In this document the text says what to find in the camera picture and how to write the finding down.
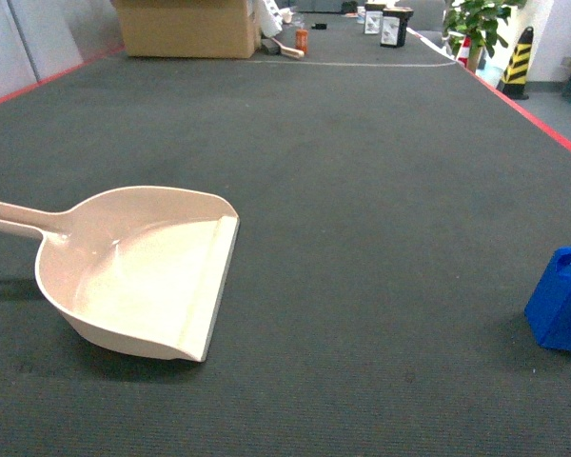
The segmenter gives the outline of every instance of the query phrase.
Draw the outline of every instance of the white tape line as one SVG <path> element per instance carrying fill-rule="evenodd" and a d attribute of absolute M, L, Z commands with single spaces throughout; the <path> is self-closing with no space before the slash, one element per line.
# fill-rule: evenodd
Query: white tape line
<path fill-rule="evenodd" d="M 426 46 L 432 48 L 434 51 L 436 51 L 437 53 L 443 55 L 444 57 L 449 58 L 450 60 L 455 60 L 452 56 L 448 55 L 448 52 L 446 52 L 446 50 L 444 48 L 439 48 L 435 43 L 433 43 L 432 41 L 428 40 L 427 38 L 425 38 L 424 36 L 422 36 L 421 34 L 417 33 L 416 31 L 414 31 L 413 29 L 411 29 L 410 27 L 406 28 L 406 31 L 408 31 L 408 33 L 411 33 L 412 35 L 416 36 L 417 38 L 419 38 L 421 40 L 421 42 L 423 44 L 425 44 Z"/>
<path fill-rule="evenodd" d="M 374 67 L 380 69 L 431 69 L 436 67 L 449 67 L 457 64 L 457 62 L 446 62 L 444 64 L 354 64 L 347 62 L 306 62 L 303 60 L 299 60 L 297 62 L 287 60 L 242 60 L 241 62 L 246 64 L 312 65 L 318 67 Z"/>

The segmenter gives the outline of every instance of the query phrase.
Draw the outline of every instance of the red stripe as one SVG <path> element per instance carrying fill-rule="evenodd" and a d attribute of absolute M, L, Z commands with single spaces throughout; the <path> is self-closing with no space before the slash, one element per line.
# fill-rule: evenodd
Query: red stripe
<path fill-rule="evenodd" d="M 101 53 L 101 54 L 98 54 L 98 55 L 92 57 L 92 58 L 89 59 L 88 61 L 83 62 L 83 63 L 80 64 L 80 65 L 77 65 L 77 66 L 75 66 L 75 67 L 72 67 L 71 69 L 67 69 L 67 70 L 64 70 L 64 71 L 60 71 L 59 73 L 53 74 L 52 76 L 49 76 L 48 78 L 45 78 L 45 79 L 43 79 L 42 81 L 40 81 L 40 82 L 38 82 L 38 83 L 30 84 L 29 86 L 26 86 L 26 87 L 24 87 L 24 88 L 22 88 L 22 89 L 20 89 L 20 90 L 16 90 L 15 92 L 12 92 L 12 93 L 10 93 L 10 94 L 8 94 L 8 95 L 5 95 L 4 97 L 0 97 L 0 104 L 2 104 L 2 103 L 4 103 L 4 102 L 7 102 L 7 101 L 9 101 L 9 100 L 11 100 L 11 99 L 13 99 L 13 98 L 16 98 L 16 97 L 18 97 L 19 95 L 23 95 L 24 93 L 28 93 L 28 92 L 30 92 L 30 91 L 32 91 L 32 90 L 34 90 L 34 89 L 38 89 L 39 87 L 44 86 L 45 84 L 50 83 L 51 81 L 54 81 L 54 80 L 57 79 L 57 78 L 61 78 L 62 76 L 66 75 L 66 74 L 68 74 L 68 73 L 72 73 L 73 71 L 76 71 L 76 70 L 78 70 L 78 69 L 84 67 L 85 65 L 88 65 L 88 64 L 90 64 L 90 63 L 93 63 L 93 62 L 95 62 L 96 60 L 103 59 L 104 57 L 107 57 L 107 56 L 109 56 L 109 55 L 115 54 L 116 52 L 120 52 L 120 51 L 122 51 L 122 50 L 124 50 L 124 49 L 125 49 L 125 47 L 124 47 L 124 46 L 121 46 L 121 47 L 119 47 L 119 48 L 117 48 L 117 49 L 115 49 L 115 50 L 109 50 L 109 51 L 107 51 L 107 52 L 103 52 L 103 53 Z"/>
<path fill-rule="evenodd" d="M 514 100 L 511 100 L 507 95 L 504 95 L 503 93 L 499 92 L 493 86 L 491 86 L 486 81 L 484 81 L 481 77 L 477 76 L 476 74 L 474 74 L 474 76 L 476 76 L 476 78 L 478 80 L 480 80 L 485 86 L 487 86 L 489 89 L 491 89 L 493 91 L 493 93 L 495 93 L 497 96 L 499 96 L 511 108 L 515 109 L 517 112 L 522 114 L 526 119 L 528 119 L 533 124 L 535 124 L 538 128 L 543 130 L 553 140 L 555 140 L 557 143 L 559 143 L 561 146 L 563 146 L 564 148 L 568 149 L 571 152 L 571 140 L 569 140 L 568 138 L 565 138 L 560 133 L 558 133 L 557 131 L 552 129 L 545 122 L 543 122 L 542 119 L 531 114 L 529 111 L 527 111 L 526 109 L 521 107 L 518 103 L 516 103 Z"/>

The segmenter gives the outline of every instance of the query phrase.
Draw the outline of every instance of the white wall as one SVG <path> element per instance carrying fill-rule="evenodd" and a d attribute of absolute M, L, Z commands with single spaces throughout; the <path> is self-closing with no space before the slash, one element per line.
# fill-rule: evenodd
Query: white wall
<path fill-rule="evenodd" d="M 571 57 L 571 0 L 528 0 L 515 11 L 509 27 L 500 25 L 508 49 L 498 47 L 492 65 L 504 70 L 526 27 L 533 27 L 534 39 L 527 81 L 564 81 L 568 71 L 563 57 Z"/>
<path fill-rule="evenodd" d="M 0 97 L 34 84 L 36 78 L 6 0 L 0 0 Z"/>
<path fill-rule="evenodd" d="M 109 0 L 0 0 L 0 97 L 122 46 Z"/>
<path fill-rule="evenodd" d="M 571 0 L 555 1 L 542 31 L 528 81 L 564 81 L 569 72 L 561 66 L 562 58 L 571 57 Z"/>

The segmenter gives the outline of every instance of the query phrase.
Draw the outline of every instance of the dustpan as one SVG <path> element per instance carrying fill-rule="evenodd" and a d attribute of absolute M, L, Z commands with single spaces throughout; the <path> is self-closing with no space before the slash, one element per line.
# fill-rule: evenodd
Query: dustpan
<path fill-rule="evenodd" d="M 103 348 L 203 362 L 239 217 L 223 198 L 130 187 L 64 212 L 0 202 L 0 231 L 40 238 L 39 288 Z"/>

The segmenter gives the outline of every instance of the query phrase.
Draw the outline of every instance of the yellow and black striped cone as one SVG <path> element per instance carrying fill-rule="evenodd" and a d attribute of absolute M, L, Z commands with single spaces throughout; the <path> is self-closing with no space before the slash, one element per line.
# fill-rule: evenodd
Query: yellow and black striped cone
<path fill-rule="evenodd" d="M 526 100 L 528 95 L 524 94 L 526 84 L 526 73 L 529 70 L 529 59 L 531 58 L 531 46 L 533 45 L 533 28 L 527 27 L 518 40 L 514 48 L 514 53 L 507 64 L 507 69 L 503 72 L 502 79 L 497 85 L 497 90 L 503 92 L 513 100 Z"/>

